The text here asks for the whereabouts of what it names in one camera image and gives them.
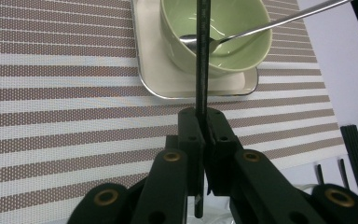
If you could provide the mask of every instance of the green bowl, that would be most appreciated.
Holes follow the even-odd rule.
[[[213,39],[235,35],[269,22],[261,0],[212,0],[211,31]],[[182,35],[197,32],[197,0],[161,0],[160,31],[166,53],[189,74],[196,74],[196,54],[180,40]],[[243,72],[258,66],[266,58],[272,41],[270,30],[222,44],[210,54],[210,75]]]

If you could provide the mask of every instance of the bowl rim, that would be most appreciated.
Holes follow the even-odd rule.
[[[180,41],[179,36],[176,34],[176,32],[173,31],[173,28],[171,26],[170,21],[168,20],[167,13],[166,13],[166,10],[165,10],[165,8],[166,8],[165,7],[165,1],[168,1],[168,0],[160,0],[161,10],[162,10],[162,13],[164,15],[165,20],[167,21],[167,25],[171,30],[171,33],[174,34],[175,39],[180,43],[180,45],[182,45],[182,47],[184,47],[186,49],[186,51],[190,53],[190,55],[194,58],[194,60],[196,60],[197,59],[197,54],[194,53],[193,51],[191,51],[182,41]],[[257,0],[257,2],[262,5],[263,16],[266,16],[267,20],[270,21],[269,13],[268,13],[268,11],[266,9],[266,6],[264,5],[263,1],[262,0]],[[268,30],[266,30],[264,32],[269,33],[269,35],[268,35],[268,47],[267,47],[268,50],[263,54],[262,60],[260,62],[253,63],[251,66],[248,66],[248,67],[242,68],[242,69],[222,68],[220,66],[216,66],[216,65],[208,62],[209,66],[211,66],[212,68],[214,68],[214,69],[216,69],[218,71],[223,71],[225,73],[239,73],[239,72],[243,72],[243,71],[252,69],[254,67],[257,67],[259,64],[261,64],[266,59],[267,55],[269,54],[269,50],[271,49],[271,45],[272,45],[272,30],[268,29]]]

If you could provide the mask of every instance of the metal spoon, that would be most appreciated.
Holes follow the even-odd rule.
[[[352,0],[329,0],[327,2],[323,2],[319,5],[316,5],[314,7],[309,7],[307,9],[304,9],[302,11],[297,12],[294,15],[291,16],[287,16],[281,19],[278,19],[276,21],[271,21],[267,24],[264,25],[260,25],[260,26],[256,26],[253,29],[249,29],[245,32],[242,32],[240,34],[237,35],[231,35],[231,36],[227,36],[224,37],[222,39],[218,39],[218,40],[214,40],[210,37],[210,41],[209,41],[209,53],[213,53],[217,47],[225,42],[227,42],[228,40],[234,39],[234,38],[239,38],[239,37],[243,37],[246,35],[252,35],[261,31],[265,31],[268,29],[271,29],[275,26],[279,26],[282,24],[285,24],[287,22],[290,21],[295,21],[295,20],[299,20],[308,16],[311,16],[313,14],[319,13],[319,12],[323,12],[327,9],[333,8],[333,7],[337,7],[340,6],[342,4],[345,3],[349,3]],[[191,51],[193,51],[194,53],[197,52],[197,35],[182,35],[181,37],[179,37],[180,41],[182,43],[184,43]]]

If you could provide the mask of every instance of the brass screw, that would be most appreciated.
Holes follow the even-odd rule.
[[[168,152],[164,155],[165,161],[179,161],[180,160],[180,154],[177,152]]]
[[[260,157],[254,152],[244,152],[242,156],[247,161],[260,161]]]
[[[347,193],[338,189],[327,189],[324,195],[333,203],[336,203],[343,207],[353,207],[354,199]]]
[[[118,192],[115,189],[104,189],[97,193],[94,197],[94,203],[99,206],[107,206],[111,203],[114,203],[118,198]]]

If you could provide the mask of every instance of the metal rod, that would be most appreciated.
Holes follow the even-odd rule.
[[[228,37],[226,37],[224,39],[221,39],[219,41],[219,44],[223,44],[223,43],[225,43],[226,41],[228,41],[228,40],[230,40],[232,38],[246,36],[246,35],[252,35],[252,34],[260,32],[260,31],[268,30],[268,29],[271,29],[273,27],[283,25],[283,24],[285,24],[287,22],[290,22],[290,21],[299,20],[299,19],[311,16],[311,15],[314,15],[316,13],[326,11],[327,9],[337,7],[337,6],[340,6],[340,5],[345,4],[345,3],[349,3],[351,1],[352,0],[328,0],[326,2],[323,2],[321,4],[316,5],[314,7],[309,7],[307,9],[304,9],[304,10],[302,10],[302,11],[296,13],[296,14],[290,15],[288,17],[283,17],[281,19],[277,19],[276,21],[271,21],[268,24],[257,26],[254,29],[247,30],[247,31],[245,31],[243,33],[240,33],[240,34],[237,34],[237,35],[228,36]]]
[[[344,187],[346,189],[349,189],[350,183],[348,182],[347,171],[345,169],[344,159],[339,160],[338,166],[339,166],[339,171],[341,172],[341,178],[342,178],[342,182],[344,183]]]
[[[322,171],[322,165],[318,164],[316,166],[316,175],[318,177],[318,182],[320,185],[324,184],[324,172]]]
[[[196,116],[205,135],[208,98],[209,31],[211,0],[197,1],[197,83]]]

